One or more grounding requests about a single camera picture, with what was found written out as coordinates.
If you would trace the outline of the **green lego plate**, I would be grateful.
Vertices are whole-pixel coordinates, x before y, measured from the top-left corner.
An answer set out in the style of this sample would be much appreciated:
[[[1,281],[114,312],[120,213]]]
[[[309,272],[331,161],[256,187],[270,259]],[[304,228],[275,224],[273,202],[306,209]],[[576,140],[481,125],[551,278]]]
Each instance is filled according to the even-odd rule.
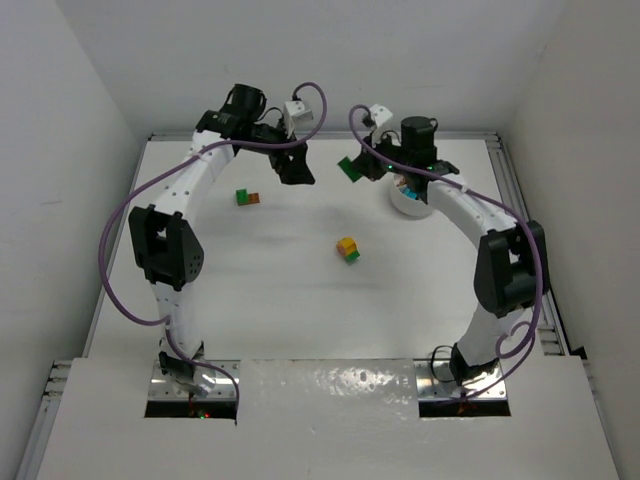
[[[337,166],[352,183],[357,182],[362,177],[362,174],[355,170],[352,165],[352,160],[348,156],[342,158],[337,163]]]

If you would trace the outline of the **yellow lego brick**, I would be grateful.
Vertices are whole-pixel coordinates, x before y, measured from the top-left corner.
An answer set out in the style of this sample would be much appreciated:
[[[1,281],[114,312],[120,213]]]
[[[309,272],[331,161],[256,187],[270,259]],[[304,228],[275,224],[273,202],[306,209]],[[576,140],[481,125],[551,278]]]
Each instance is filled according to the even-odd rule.
[[[336,243],[336,249],[342,257],[346,257],[357,251],[357,245],[351,237],[343,237]]]

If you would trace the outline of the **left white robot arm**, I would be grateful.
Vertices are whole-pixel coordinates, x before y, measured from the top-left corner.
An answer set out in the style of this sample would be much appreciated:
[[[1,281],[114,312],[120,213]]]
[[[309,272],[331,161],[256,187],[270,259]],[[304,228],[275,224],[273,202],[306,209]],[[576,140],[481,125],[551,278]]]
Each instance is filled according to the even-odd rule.
[[[193,284],[204,266],[204,249],[193,230],[200,206],[223,169],[242,150],[266,156],[282,184],[312,185],[305,141],[296,127],[313,117],[297,93],[284,103],[276,125],[262,122],[264,93],[237,84],[223,106],[196,124],[180,171],[147,207],[128,217],[136,265],[150,283],[163,322],[159,364],[179,389],[198,397],[211,392],[222,368],[204,360],[197,332]]]

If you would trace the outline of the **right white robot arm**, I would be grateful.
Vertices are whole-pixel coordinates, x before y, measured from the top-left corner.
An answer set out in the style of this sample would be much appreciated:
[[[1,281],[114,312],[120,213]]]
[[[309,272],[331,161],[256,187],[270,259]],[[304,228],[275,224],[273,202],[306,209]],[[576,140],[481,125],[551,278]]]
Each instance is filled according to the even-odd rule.
[[[444,215],[475,247],[477,308],[448,364],[452,381],[462,385],[532,341],[536,322],[522,316],[526,310],[538,316],[549,289],[545,232],[538,222],[469,188],[459,168],[439,157],[436,119],[403,119],[393,141],[387,132],[391,118],[381,105],[366,108],[362,123],[369,133],[359,138],[361,152],[351,166],[371,181],[394,174],[414,201]]]

